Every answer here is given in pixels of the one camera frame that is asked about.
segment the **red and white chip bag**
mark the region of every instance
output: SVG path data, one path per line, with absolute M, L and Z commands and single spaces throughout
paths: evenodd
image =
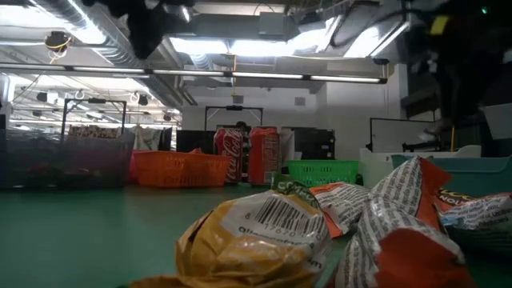
M 332 238 L 347 234 L 357 224 L 370 189 L 344 182 L 310 188 L 326 216 Z
M 456 243 L 512 258 L 512 193 L 472 198 L 440 190 L 434 201 Z
M 432 196 L 450 176 L 412 158 L 380 181 L 346 248 L 336 287 L 476 287 Z

